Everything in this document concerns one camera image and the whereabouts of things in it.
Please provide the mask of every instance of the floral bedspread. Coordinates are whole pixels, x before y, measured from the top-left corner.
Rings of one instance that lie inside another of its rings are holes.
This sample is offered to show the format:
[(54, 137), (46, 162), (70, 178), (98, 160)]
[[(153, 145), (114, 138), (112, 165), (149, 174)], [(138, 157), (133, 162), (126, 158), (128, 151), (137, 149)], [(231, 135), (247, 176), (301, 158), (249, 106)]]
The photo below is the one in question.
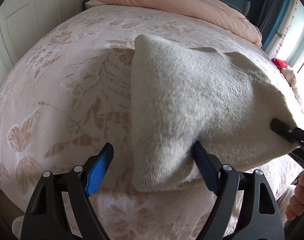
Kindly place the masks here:
[[(109, 237), (195, 239), (215, 202), (205, 185), (141, 193), (131, 184), (131, 62), (140, 33), (189, 47), (239, 51), (264, 71), (279, 75), (280, 89), (292, 93), (261, 49), (220, 27), (153, 9), (96, 6), (43, 37), (0, 88), (0, 188), (25, 210), (44, 171), (67, 172), (110, 142), (115, 157), (100, 190), (91, 197)], [(261, 169), (276, 197), (301, 171), (288, 156)], [(241, 195), (228, 230), (235, 225), (240, 200)], [(65, 203), (76, 232), (66, 197)]]

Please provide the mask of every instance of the white paneled wall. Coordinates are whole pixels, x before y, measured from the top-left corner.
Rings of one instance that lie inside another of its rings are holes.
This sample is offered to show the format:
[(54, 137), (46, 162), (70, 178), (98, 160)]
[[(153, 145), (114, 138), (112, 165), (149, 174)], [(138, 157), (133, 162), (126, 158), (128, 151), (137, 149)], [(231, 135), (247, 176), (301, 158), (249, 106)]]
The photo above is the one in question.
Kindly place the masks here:
[(5, 0), (0, 7), (0, 84), (16, 62), (54, 27), (78, 14), (83, 0)]

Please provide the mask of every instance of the gray curtain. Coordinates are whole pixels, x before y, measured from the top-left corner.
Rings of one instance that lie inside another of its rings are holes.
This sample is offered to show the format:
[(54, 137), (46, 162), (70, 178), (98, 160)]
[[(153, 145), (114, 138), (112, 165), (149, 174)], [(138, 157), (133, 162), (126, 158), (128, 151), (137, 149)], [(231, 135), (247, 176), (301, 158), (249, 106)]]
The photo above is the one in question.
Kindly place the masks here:
[(257, 22), (257, 27), (259, 28), (262, 34), (263, 42), (269, 35), (274, 22), (281, 10), (284, 0), (265, 0), (260, 17)]

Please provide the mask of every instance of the finger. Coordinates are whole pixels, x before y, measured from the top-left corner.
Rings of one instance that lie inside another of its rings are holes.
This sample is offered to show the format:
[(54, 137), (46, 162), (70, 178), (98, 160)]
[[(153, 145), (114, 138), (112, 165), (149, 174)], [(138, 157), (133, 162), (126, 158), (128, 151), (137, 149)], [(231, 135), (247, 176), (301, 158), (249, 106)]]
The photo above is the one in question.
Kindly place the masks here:
[(297, 201), (304, 205), (304, 187), (296, 186), (294, 194)]
[(297, 201), (295, 196), (291, 197), (290, 199), (290, 207), (294, 214), (297, 216), (300, 216), (304, 213), (304, 206)]
[(304, 173), (303, 175), (298, 179), (298, 185), (301, 187), (304, 187)]
[(293, 221), (296, 218), (296, 215), (294, 214), (294, 212), (292, 211), (290, 206), (287, 206), (286, 210), (285, 210), (285, 214), (286, 214), (286, 218), (289, 221)]

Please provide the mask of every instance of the red cloth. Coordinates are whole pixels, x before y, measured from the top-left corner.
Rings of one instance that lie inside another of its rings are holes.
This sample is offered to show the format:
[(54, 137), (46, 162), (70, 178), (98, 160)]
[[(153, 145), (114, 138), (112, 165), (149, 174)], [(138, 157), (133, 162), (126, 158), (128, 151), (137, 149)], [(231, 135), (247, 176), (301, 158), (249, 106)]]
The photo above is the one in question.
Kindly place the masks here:
[(283, 60), (280, 60), (280, 59), (277, 59), (277, 58), (272, 58), (271, 61), (274, 63), (275, 66), (277, 66), (278, 69), (287, 67), (287, 63)]

